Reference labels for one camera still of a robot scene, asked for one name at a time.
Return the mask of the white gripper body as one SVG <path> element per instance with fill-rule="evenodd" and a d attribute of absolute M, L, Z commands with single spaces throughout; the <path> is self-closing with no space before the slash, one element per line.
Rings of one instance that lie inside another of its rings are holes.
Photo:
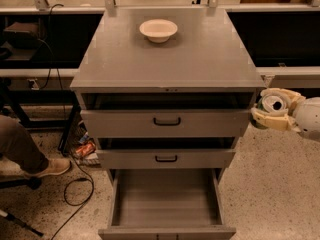
<path fill-rule="evenodd" d="M 290 107 L 290 130 L 302 138 L 320 142 L 320 98 L 293 102 Z"/>

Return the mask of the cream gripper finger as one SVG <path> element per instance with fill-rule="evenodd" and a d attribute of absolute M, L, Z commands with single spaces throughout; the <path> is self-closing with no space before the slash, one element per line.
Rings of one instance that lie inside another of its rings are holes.
<path fill-rule="evenodd" d="M 282 88 L 267 88 L 261 92 L 259 107 L 263 111 L 273 112 L 289 109 L 289 114 L 305 100 L 299 92 Z"/>
<path fill-rule="evenodd" d="M 296 120 L 289 112 L 289 109 L 267 112 L 254 107 L 251 109 L 252 124 L 258 129 L 300 132 Z"/>

